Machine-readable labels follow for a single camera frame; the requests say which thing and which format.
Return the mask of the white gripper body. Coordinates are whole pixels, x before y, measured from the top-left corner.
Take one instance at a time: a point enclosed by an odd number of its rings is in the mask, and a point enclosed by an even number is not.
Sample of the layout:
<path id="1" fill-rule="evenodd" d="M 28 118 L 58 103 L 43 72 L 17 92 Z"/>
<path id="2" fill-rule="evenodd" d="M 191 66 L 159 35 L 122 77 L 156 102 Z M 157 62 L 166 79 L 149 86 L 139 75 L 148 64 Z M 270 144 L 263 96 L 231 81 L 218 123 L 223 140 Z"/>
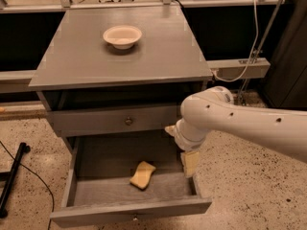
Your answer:
<path id="1" fill-rule="evenodd" d="M 184 151 L 198 150 L 208 134 L 207 129 L 198 129 L 184 119 L 177 121 L 174 138 L 178 147 Z"/>

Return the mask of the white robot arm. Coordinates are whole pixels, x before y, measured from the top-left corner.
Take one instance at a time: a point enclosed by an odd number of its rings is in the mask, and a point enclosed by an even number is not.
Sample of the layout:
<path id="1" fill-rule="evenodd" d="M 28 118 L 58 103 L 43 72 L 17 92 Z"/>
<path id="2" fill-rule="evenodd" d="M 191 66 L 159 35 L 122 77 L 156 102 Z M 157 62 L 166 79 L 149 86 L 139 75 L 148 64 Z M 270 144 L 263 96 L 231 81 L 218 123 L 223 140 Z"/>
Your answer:
<path id="1" fill-rule="evenodd" d="M 307 112 L 236 105 L 222 86 L 188 96 L 180 106 L 181 119 L 165 131 L 183 150 L 181 162 L 191 177 L 199 160 L 194 154 L 207 134 L 218 130 L 307 162 Z"/>

